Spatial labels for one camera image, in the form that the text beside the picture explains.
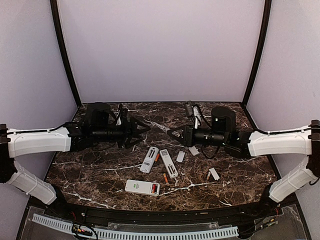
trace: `brown marble surface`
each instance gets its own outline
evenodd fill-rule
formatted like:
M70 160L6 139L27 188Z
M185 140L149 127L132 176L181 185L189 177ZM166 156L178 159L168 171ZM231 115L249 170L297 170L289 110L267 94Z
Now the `brown marble surface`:
M237 127L252 127L238 103L198 103L204 116L210 121L212 107L227 106L236 112ZM118 104L111 103L116 111ZM100 143L80 152L60 152L56 155L47 181L59 186L70 203L118 210L138 211L187 211L236 206L256 202L266 185L276 180L266 157L238 159L221 149L214 159L202 154L192 156L188 148L167 135L169 128L177 128L192 121L187 118L182 102L124 103L128 116L151 126L143 135L143 142L130 149L118 149L113 143ZM83 105L75 116L78 121L84 115ZM142 173L139 167L150 146L167 149L179 176L165 184L165 165L161 158L150 173ZM184 151L182 163L176 162L179 151ZM215 149L205 150L211 155ZM215 181L208 170L215 168L220 176ZM128 179L160 184L157 197L124 191Z

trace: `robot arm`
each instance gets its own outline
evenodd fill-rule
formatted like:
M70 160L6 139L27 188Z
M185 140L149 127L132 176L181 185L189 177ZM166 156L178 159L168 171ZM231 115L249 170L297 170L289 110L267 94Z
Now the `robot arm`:
M185 104L187 116L195 119L190 101ZM320 177L320 121L300 128L269 131L236 131L236 115L226 107L215 107L211 111L211 125L193 127L185 125L167 133L186 147L195 144L224 147L226 153L236 158L250 158L272 154L304 154L302 162L282 179L264 190L260 205L276 206L287 196L305 184Z
M80 122L67 122L53 129L18 130L0 124L0 183L13 185L44 204L52 204L62 195L59 189L31 174L14 158L43 152L78 152L99 142L130 148L142 141L140 135L150 127L134 117L128 121L127 112L120 105L116 116L108 104L96 102L88 106Z

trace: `black frame post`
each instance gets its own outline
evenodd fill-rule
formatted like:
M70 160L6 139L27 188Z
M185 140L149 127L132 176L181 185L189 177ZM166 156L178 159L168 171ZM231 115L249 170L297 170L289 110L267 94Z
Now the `black frame post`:
M56 39L58 41L60 54L61 54L61 58L62 58L63 65L64 65L64 70L65 70L66 76L68 78L68 82L69 82L69 85L70 85L70 88L72 91L74 101L75 101L77 107L80 107L82 105L82 103L81 103L79 92L78 92L78 89L76 86L74 75L71 70L68 54L67 54L66 44L65 44L64 35L62 32L60 17L59 17L59 9L58 9L57 0L50 0L50 5L51 5L52 18L53 18L53 23L54 23Z
M262 52L263 52L264 45L265 45L268 23L269 23L269 18L270 18L270 11L271 11L271 3L272 3L272 0L265 0L265 2L264 2L264 10L263 10L263 17L262 17L262 23L261 23L261 28L260 28L259 40L258 40L258 44L256 47L256 52L255 52L255 56L254 56L254 60L253 60L253 65L252 65L249 81L246 86L245 94L244 94L244 97L242 100L242 104L245 108L247 107L252 89L255 84Z

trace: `perforated metal strip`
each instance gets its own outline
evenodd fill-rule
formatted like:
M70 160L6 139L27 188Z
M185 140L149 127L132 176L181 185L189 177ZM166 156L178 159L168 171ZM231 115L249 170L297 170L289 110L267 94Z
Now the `perforated metal strip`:
M33 222L46 226L57 231L72 234L72 222L66 220L53 219L45 215L34 214ZM181 232L181 233L141 233L112 231L94 228L100 240L216 240L238 236L238 227L228 227L208 231Z

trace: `white wall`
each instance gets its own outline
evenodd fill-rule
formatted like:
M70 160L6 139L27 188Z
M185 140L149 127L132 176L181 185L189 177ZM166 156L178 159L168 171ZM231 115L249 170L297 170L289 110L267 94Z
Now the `white wall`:
M51 128L76 111L55 35L49 0L2 0L0 7L0 123ZM44 178L53 153L17 157ZM28 197L0 184L0 240L14 240Z
M83 102L242 101L264 0L59 0Z
M272 2L263 55L248 104L258 127L280 130L320 119L320 1ZM303 159L277 155L282 175ZM313 239L320 239L320 184L297 192Z

